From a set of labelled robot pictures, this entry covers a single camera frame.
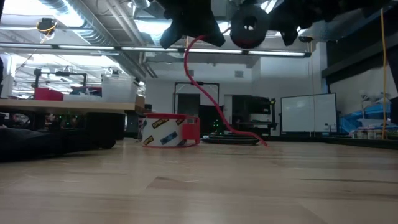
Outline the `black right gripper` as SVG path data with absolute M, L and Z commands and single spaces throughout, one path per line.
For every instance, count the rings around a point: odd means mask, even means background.
M 298 27 L 307 29 L 323 20 L 321 1 L 285 0 L 269 13 L 269 30 L 278 31 L 285 46 L 290 46 L 299 36 Z

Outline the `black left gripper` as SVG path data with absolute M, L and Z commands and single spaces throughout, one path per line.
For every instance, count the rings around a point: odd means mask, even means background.
M 210 0 L 165 0 L 164 10 L 164 17 L 172 20 L 160 39 L 164 49 L 176 43 L 182 35 L 204 35 L 202 41 L 217 47 L 226 42 L 211 10 Z

